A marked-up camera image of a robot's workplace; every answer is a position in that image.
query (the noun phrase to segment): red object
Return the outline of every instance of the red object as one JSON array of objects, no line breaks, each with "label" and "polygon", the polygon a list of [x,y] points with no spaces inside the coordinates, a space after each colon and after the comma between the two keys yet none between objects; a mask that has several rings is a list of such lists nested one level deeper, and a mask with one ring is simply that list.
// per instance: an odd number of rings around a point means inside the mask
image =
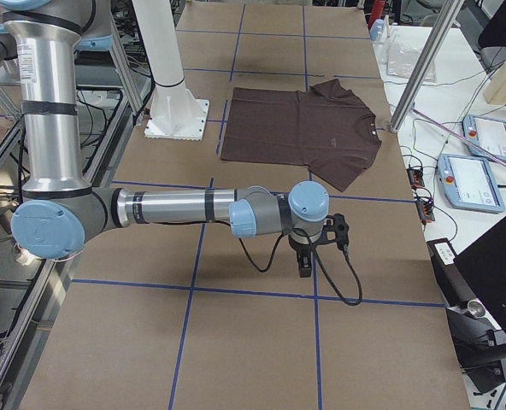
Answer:
[{"label": "red object", "polygon": [[376,0],[373,4],[373,9],[371,10],[371,17],[369,18],[369,23],[367,24],[368,29],[370,30],[373,26],[374,22],[377,21],[380,17],[382,17],[382,12],[384,11],[384,6],[386,5],[386,0]]}]

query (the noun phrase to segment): white table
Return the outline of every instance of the white table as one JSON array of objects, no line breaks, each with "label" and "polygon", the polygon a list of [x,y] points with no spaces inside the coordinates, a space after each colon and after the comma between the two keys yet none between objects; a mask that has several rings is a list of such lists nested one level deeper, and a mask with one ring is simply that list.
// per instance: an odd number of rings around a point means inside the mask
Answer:
[{"label": "white table", "polygon": [[[421,49],[427,40],[430,32],[428,27],[409,27],[409,26],[392,26],[391,41],[395,43],[406,44],[408,47]],[[380,45],[375,45],[375,52],[380,52]],[[407,80],[396,76],[386,74],[386,64],[383,53],[379,54],[379,70],[381,78],[385,81],[385,93],[388,102],[393,106],[397,105],[400,96],[403,93],[405,85],[396,85],[393,83],[406,83]],[[436,121],[442,123],[446,121],[459,121],[464,114],[484,114],[490,113],[491,117],[506,119],[506,108],[490,105],[483,98],[483,90],[490,84],[482,87],[481,92],[474,100],[471,109],[462,112],[468,105],[478,85],[485,79],[485,71],[475,57],[468,42],[457,28],[450,30],[447,39],[444,41],[441,50],[435,60],[436,82],[425,82],[415,99],[415,108],[424,114],[432,117]],[[453,85],[428,86],[436,84],[455,83],[459,79],[465,79]],[[436,126],[428,125],[423,121],[416,121],[416,140],[413,133],[413,120],[417,118],[410,114],[404,121],[399,130],[399,142],[402,145],[404,155],[411,154],[419,157],[424,167],[424,181],[427,188],[434,194],[435,205],[449,213],[458,225],[458,233],[452,244],[457,253],[462,252],[470,243],[481,236],[485,231],[494,226],[501,218],[506,215],[506,211],[502,214],[486,214],[474,211],[464,211],[450,207],[450,204],[443,195],[440,182],[434,178],[436,165],[435,160],[427,155],[415,150],[438,157],[441,152],[448,154],[469,155],[466,146],[454,137],[449,137],[449,142],[445,144],[448,135]],[[462,131],[460,124],[449,124],[449,127],[455,127],[458,132]],[[404,157],[405,164],[409,164],[410,158]],[[418,165],[415,159],[411,160],[411,165]],[[500,185],[506,185],[506,169],[498,164],[491,164],[491,169],[495,174],[497,182]],[[500,190],[503,201],[506,206],[506,189]],[[451,238],[455,233],[454,224],[449,217],[438,211],[435,212],[436,221],[428,224],[425,230],[426,240],[437,239],[441,237]],[[475,387],[469,380],[464,378],[468,387],[470,403],[473,407],[485,408],[490,397],[473,396],[472,391]],[[504,409],[506,404],[506,396],[500,409]]]}]

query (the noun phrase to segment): black monitor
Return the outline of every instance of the black monitor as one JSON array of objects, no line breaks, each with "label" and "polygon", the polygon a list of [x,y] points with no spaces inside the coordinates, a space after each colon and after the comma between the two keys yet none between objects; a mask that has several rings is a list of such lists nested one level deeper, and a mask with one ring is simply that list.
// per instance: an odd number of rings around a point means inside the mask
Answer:
[{"label": "black monitor", "polygon": [[506,332],[506,216],[462,251],[455,264]]}]

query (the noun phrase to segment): blue and white device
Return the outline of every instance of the blue and white device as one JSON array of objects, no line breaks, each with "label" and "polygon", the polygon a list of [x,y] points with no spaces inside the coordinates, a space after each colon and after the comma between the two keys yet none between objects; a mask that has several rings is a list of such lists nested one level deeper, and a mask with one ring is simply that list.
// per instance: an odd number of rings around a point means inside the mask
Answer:
[{"label": "blue and white device", "polygon": [[[462,122],[464,136],[475,145],[486,149],[506,162],[506,120],[466,115]],[[468,145],[473,155],[484,156],[482,152]]]},{"label": "blue and white device", "polygon": [[499,214],[505,211],[502,196],[485,158],[442,154],[439,179],[453,208]]}]

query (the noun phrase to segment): device screen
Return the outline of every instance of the device screen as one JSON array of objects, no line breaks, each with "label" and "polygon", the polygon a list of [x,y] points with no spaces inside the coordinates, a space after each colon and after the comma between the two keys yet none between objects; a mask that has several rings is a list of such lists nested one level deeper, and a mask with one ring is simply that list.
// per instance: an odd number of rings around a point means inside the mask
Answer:
[{"label": "device screen", "polygon": [[463,202],[496,205],[482,161],[451,157],[450,167]]},{"label": "device screen", "polygon": [[475,117],[475,127],[481,148],[506,156],[506,125],[503,122]]}]

